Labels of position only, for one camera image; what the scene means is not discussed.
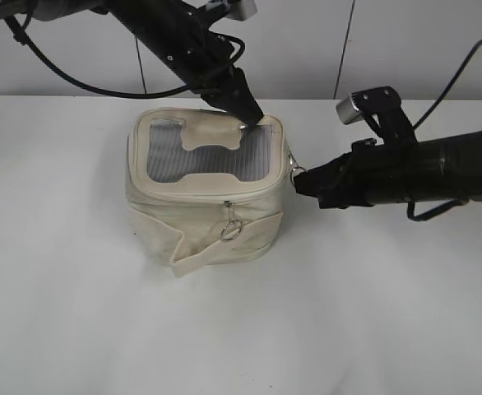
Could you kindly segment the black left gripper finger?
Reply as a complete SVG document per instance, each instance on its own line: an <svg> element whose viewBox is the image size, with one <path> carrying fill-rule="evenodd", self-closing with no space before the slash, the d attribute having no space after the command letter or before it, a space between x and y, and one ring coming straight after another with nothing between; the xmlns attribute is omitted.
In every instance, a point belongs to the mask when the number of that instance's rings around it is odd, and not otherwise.
<svg viewBox="0 0 482 395"><path fill-rule="evenodd" d="M215 80L213 87L198 91L201 98L215 109L224 110L246 125L257 125L263 112L254 99L241 68L231 67Z"/></svg>

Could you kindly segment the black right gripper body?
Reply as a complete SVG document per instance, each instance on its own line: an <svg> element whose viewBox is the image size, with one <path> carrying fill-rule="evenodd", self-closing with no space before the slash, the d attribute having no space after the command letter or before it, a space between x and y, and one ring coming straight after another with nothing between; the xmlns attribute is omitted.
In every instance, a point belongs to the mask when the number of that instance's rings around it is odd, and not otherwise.
<svg viewBox="0 0 482 395"><path fill-rule="evenodd" d="M442 176L438 155L422 146L361 141L314 170L314 197L323 209L440 201Z"/></svg>

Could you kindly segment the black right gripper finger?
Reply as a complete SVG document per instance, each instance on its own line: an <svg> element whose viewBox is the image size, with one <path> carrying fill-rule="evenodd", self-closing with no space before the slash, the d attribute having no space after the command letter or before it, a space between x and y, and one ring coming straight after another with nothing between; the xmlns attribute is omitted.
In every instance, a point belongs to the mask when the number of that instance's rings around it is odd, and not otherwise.
<svg viewBox="0 0 482 395"><path fill-rule="evenodd" d="M336 158L325 165L302 171L292 177L295 192L317 197L323 190L334 189L342 180L342 171L348 162L347 158Z"/></svg>

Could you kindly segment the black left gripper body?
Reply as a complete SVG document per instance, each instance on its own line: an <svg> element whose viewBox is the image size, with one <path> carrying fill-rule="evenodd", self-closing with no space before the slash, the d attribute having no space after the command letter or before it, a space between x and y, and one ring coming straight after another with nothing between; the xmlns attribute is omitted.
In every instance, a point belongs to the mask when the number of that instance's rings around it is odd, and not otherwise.
<svg viewBox="0 0 482 395"><path fill-rule="evenodd" d="M234 46L210 31L231 8L226 1L201 7L184 1L109 2L109 13L192 89L218 88L235 74Z"/></svg>

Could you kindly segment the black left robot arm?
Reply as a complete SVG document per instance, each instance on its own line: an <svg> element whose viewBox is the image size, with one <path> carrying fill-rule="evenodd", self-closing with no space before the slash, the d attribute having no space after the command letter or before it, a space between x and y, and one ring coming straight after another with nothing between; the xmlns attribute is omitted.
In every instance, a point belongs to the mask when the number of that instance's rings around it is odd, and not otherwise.
<svg viewBox="0 0 482 395"><path fill-rule="evenodd" d="M115 17L183 85L141 94L88 85L54 64L26 32L33 20L56 21L86 11ZM253 1L207 1L200 7L185 1L163 0L0 1L0 21L6 23L13 39L70 84L97 95L130 100L163 99L190 91L250 128L262 120L263 112L248 87L244 71L236 65L246 44L240 38L214 32L211 27L224 18L246 21L256 13Z"/></svg>

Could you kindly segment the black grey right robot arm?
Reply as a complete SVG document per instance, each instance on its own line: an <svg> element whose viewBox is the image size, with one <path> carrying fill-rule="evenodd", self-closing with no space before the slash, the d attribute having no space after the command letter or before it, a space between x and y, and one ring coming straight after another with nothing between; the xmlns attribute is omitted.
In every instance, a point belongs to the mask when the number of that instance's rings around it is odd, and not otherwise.
<svg viewBox="0 0 482 395"><path fill-rule="evenodd" d="M403 148L355 142L350 152L296 175L294 188L321 209L482 202L482 131Z"/></svg>

